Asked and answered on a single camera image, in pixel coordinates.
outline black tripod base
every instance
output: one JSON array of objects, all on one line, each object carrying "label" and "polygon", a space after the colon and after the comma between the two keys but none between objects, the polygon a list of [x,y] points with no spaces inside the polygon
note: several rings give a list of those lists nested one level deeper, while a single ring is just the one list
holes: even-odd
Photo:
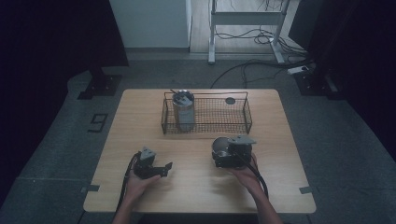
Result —
[{"label": "black tripod base", "polygon": [[297,82],[301,95],[327,96],[331,93],[330,87],[326,82],[314,84],[312,74],[295,74],[294,79]]},{"label": "black tripod base", "polygon": [[79,94],[79,100],[91,100],[93,96],[114,96],[120,84],[121,75],[106,75],[97,80],[93,78],[85,91]]}]

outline gray carpet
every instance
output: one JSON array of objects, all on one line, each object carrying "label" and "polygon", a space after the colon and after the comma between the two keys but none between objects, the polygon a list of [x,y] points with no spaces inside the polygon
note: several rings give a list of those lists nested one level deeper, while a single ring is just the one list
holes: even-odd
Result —
[{"label": "gray carpet", "polygon": [[[78,100],[90,74],[72,78],[64,106],[1,208],[0,223],[78,223],[86,188],[124,90],[208,89],[224,71],[244,62],[131,60],[129,68],[105,69],[109,75],[122,75],[116,95],[91,100]],[[286,70],[274,77],[278,71],[250,66],[247,79],[263,79],[247,87],[278,90],[318,208],[309,215],[281,214],[284,222],[396,223],[396,164],[370,128],[346,101],[302,96]],[[243,88],[240,69],[214,88]],[[108,114],[100,133],[88,132],[98,129],[91,124],[95,114]],[[110,223],[112,217],[85,213],[80,223]],[[134,216],[134,223],[139,217]]]}]

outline metal mesh basket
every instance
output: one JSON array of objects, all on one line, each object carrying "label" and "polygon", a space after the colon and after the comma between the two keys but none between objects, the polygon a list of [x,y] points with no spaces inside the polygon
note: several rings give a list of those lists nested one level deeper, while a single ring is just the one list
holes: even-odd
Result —
[{"label": "metal mesh basket", "polygon": [[172,92],[163,99],[163,133],[249,133],[252,125],[248,106],[248,93],[220,92],[194,94],[194,123],[192,129],[181,131],[175,120],[176,110]]}]

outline cylindrical container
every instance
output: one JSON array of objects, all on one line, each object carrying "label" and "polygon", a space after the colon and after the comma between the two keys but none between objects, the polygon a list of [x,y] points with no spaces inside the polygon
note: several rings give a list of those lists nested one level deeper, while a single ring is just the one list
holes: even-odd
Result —
[{"label": "cylindrical container", "polygon": [[172,102],[177,127],[182,132],[192,130],[195,123],[194,95],[190,91],[178,91],[173,94]]}]

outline white wall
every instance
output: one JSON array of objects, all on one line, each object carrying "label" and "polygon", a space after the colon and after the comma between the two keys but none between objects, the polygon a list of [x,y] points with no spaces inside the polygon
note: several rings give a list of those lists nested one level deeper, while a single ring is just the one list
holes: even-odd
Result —
[{"label": "white wall", "polygon": [[110,0],[125,48],[188,48],[191,0]]}]

